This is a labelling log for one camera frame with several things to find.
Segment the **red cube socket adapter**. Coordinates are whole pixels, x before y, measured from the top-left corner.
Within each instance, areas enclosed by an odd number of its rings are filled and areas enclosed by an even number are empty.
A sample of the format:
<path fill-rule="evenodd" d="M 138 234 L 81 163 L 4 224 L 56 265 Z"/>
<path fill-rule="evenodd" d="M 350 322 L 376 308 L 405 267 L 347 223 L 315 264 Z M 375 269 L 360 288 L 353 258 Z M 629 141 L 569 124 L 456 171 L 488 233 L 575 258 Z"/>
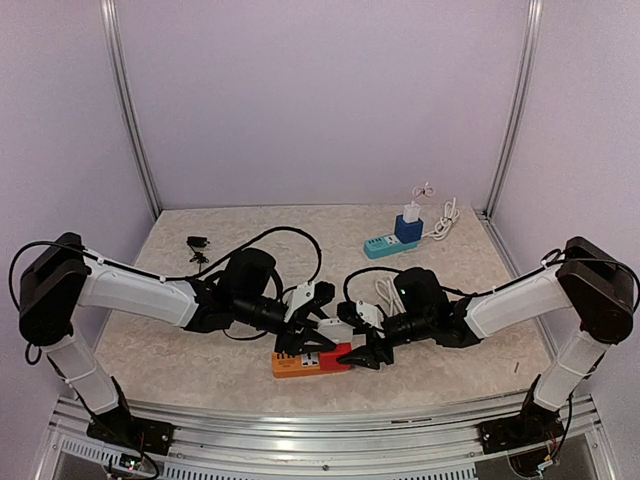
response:
<path fill-rule="evenodd" d="M 350 343 L 341 343 L 333 351 L 319 354 L 320 371 L 323 374 L 344 372 L 351 369 L 348 364 L 341 364 L 338 359 L 350 353 L 352 346 Z"/>

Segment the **orange power strip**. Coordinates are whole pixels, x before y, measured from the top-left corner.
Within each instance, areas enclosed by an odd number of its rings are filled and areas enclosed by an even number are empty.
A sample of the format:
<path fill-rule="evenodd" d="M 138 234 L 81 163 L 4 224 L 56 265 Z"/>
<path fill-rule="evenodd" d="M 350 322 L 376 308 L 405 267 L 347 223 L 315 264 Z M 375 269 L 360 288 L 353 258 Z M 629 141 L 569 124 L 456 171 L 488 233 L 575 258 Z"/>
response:
<path fill-rule="evenodd" d="M 339 364 L 333 353 L 308 353 L 301 356 L 273 353 L 271 366 L 273 376 L 279 379 L 329 375 L 351 369 L 348 365 Z"/>

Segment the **white power adapter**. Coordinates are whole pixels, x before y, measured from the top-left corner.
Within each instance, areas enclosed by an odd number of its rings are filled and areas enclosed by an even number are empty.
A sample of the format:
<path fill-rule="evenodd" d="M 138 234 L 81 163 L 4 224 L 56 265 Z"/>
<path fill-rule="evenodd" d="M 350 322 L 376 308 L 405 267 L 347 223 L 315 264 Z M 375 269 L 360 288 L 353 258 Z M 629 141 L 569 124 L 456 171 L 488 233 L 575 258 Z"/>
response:
<path fill-rule="evenodd" d="M 348 344 L 353 340 L 354 328 L 338 318 L 318 321 L 317 332 L 336 344 Z"/>

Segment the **black charger plug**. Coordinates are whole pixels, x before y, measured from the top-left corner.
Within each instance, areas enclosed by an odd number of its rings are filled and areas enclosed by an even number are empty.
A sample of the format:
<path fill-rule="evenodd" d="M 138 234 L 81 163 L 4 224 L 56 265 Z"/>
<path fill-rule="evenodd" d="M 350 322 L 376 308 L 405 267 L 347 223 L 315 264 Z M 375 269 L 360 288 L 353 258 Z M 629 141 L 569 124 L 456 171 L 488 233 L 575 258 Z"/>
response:
<path fill-rule="evenodd" d="M 209 240 L 203 236 L 188 236 L 187 245 L 194 249 L 204 249 L 209 245 Z"/>

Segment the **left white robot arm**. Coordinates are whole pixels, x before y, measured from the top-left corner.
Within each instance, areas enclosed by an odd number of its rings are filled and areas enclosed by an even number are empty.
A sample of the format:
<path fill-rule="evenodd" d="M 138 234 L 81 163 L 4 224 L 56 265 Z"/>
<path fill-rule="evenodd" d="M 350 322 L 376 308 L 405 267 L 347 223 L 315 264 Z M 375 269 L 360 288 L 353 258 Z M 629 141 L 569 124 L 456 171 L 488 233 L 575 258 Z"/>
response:
<path fill-rule="evenodd" d="M 85 409 L 101 415 L 102 430 L 121 445 L 140 434 L 124 395 L 75 332 L 79 307 L 99 307 L 159 320 L 184 331 L 208 334 L 233 322 L 275 336 L 275 351 L 288 355 L 333 351 L 337 343 L 319 331 L 321 308 L 335 295 L 315 277 L 285 291 L 275 259 L 249 240 L 199 273 L 163 276 L 120 264 L 86 248 L 67 232 L 55 241 L 34 241 L 14 255 L 8 271 L 19 331 L 76 392 Z M 28 250 L 41 247 L 21 275 L 14 271 Z"/>

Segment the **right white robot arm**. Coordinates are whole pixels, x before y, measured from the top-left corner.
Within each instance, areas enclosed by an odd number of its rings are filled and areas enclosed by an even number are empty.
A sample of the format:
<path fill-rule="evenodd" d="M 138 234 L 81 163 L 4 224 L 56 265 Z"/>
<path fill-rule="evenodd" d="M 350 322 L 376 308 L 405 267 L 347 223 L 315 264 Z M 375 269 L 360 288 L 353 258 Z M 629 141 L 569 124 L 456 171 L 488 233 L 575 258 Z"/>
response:
<path fill-rule="evenodd" d="M 393 286 L 403 312 L 366 327 L 366 342 L 339 357 L 343 365 L 377 370 L 394 361 L 395 347 L 433 340 L 447 348 L 466 348 L 515 324 L 569 309 L 580 320 L 577 333 L 531 385 L 511 426 L 523 444 L 546 432 L 564 402 L 604 357 L 627 339 L 639 307 L 639 277 L 583 237 L 568 240 L 542 258 L 538 269 L 481 293 L 449 299 L 431 271 L 399 272 Z"/>

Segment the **blue cube socket adapter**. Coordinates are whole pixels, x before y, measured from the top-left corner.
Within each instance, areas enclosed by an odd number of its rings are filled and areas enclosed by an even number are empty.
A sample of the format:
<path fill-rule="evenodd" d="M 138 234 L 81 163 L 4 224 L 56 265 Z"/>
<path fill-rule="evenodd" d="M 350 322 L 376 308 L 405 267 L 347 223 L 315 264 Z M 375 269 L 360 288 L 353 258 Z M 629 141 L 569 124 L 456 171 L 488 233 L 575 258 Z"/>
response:
<path fill-rule="evenodd" d="M 419 242 L 423 235 L 423 227 L 424 223 L 420 218 L 413 222 L 407 222 L 400 214 L 395 219 L 394 235 L 403 244 Z"/>

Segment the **teal power strip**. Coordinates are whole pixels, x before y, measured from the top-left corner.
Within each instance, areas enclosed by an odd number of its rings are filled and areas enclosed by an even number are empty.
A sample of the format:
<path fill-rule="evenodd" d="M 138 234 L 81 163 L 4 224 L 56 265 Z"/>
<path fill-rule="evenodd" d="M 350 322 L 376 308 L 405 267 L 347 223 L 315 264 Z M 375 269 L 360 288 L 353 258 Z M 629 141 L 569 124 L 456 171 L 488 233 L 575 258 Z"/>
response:
<path fill-rule="evenodd" d="M 368 259 L 376 260 L 414 249 L 418 244 L 418 241 L 403 243 L 395 234 L 390 234 L 366 240 L 363 250 Z"/>

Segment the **small white charger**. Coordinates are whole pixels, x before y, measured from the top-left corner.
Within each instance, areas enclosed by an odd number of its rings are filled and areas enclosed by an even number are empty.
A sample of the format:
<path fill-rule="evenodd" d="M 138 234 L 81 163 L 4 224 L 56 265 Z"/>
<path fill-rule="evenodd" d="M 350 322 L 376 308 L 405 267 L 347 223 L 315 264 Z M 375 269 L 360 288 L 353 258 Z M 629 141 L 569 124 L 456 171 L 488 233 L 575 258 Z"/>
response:
<path fill-rule="evenodd" d="M 417 222 L 420 219 L 420 205 L 415 201 L 406 204 L 403 209 L 402 218 L 407 224 Z"/>

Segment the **aluminium front rail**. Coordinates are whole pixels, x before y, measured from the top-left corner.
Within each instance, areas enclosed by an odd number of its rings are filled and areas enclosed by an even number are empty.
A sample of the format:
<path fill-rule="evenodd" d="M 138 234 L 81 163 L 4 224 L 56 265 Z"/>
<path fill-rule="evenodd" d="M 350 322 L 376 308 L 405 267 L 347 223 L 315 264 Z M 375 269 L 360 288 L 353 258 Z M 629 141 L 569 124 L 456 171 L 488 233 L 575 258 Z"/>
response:
<path fill-rule="evenodd" d="M 131 401 L 136 415 L 172 423 L 168 456 L 154 455 L 162 479 L 474 478 L 481 462 L 524 449 L 484 454 L 477 425 L 511 416 L 524 394 L 379 412 L 242 413 Z M 63 454 L 93 465 L 126 450 L 89 439 L 88 416 L 62 397 L 54 407 L 29 479 L 54 479 Z M 591 396 L 573 400 L 569 434 L 549 478 L 621 479 Z"/>

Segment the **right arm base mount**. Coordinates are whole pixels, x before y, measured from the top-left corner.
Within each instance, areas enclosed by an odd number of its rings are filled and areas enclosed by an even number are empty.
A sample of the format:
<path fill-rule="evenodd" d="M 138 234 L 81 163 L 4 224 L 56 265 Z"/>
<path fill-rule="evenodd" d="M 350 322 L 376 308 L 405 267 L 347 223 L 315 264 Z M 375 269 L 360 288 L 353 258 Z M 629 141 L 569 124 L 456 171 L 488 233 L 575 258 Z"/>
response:
<path fill-rule="evenodd" d="M 534 402 L 541 376 L 531 385 L 520 411 L 512 416 L 481 422 L 477 425 L 484 454 L 526 447 L 565 436 L 559 409 L 548 410 Z"/>

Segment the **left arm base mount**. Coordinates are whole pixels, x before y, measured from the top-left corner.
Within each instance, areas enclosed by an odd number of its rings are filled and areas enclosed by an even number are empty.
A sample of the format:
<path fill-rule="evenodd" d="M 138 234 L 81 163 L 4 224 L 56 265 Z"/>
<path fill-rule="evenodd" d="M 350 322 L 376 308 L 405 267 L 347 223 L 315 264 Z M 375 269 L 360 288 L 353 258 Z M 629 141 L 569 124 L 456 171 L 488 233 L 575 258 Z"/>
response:
<path fill-rule="evenodd" d="M 166 456 L 172 444 L 175 426 L 132 415 L 120 385 L 114 377 L 111 380 L 118 394 L 118 403 L 114 409 L 98 414 L 91 420 L 87 435 L 105 443 L 135 449 L 140 454 Z"/>

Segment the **right aluminium frame post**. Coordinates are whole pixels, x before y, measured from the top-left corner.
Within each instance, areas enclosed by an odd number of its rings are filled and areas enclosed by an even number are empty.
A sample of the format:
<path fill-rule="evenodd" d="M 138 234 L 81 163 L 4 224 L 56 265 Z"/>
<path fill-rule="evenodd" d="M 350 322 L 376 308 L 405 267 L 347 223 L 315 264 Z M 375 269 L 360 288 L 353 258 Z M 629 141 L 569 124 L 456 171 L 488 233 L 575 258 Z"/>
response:
<path fill-rule="evenodd" d="M 542 15 L 542 0 L 528 2 L 527 18 L 525 22 L 523 45 L 516 75 L 516 83 L 511 101 L 506 130 L 502 140 L 499 158 L 483 215 L 488 222 L 495 217 L 501 195 L 506 185 L 509 168 L 512 163 L 521 122 L 526 109 L 527 96 L 531 77 L 534 70 L 536 50 L 540 35 Z"/>

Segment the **aluminium frame post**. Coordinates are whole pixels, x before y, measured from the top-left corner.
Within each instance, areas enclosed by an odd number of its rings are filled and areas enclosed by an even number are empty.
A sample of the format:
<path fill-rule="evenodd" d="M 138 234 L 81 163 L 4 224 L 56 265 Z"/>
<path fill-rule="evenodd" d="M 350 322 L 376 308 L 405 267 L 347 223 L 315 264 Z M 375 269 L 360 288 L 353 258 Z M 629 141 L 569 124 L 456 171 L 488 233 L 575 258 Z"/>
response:
<path fill-rule="evenodd" d="M 502 140 L 499 158 L 483 215 L 488 222 L 495 217 L 501 195 L 506 185 L 509 168 L 512 163 L 521 122 L 526 109 L 527 96 L 531 77 L 534 70 L 536 50 L 540 35 L 542 15 L 542 0 L 528 2 L 527 18 L 525 22 L 523 45 L 516 75 L 516 83 L 511 101 L 506 130 Z"/>
<path fill-rule="evenodd" d="M 117 4 L 114 0 L 101 0 L 100 11 L 126 136 L 131 147 L 134 165 L 141 181 L 145 200 L 151 215 L 157 220 L 163 211 L 163 207 L 145 151 L 129 84 L 123 42 L 119 29 Z"/>

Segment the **left aluminium frame post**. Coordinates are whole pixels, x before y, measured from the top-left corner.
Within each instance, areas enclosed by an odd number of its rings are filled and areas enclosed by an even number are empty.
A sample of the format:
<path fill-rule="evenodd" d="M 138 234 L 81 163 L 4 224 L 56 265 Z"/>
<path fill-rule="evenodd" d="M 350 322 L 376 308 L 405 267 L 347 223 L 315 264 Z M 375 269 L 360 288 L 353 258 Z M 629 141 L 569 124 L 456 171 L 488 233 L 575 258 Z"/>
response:
<path fill-rule="evenodd" d="M 123 42 L 119 29 L 117 4 L 114 0 L 101 0 L 100 11 L 126 136 L 131 147 L 134 165 L 141 181 L 145 200 L 151 215 L 157 220 L 163 211 L 163 207 L 145 151 L 129 84 Z"/>

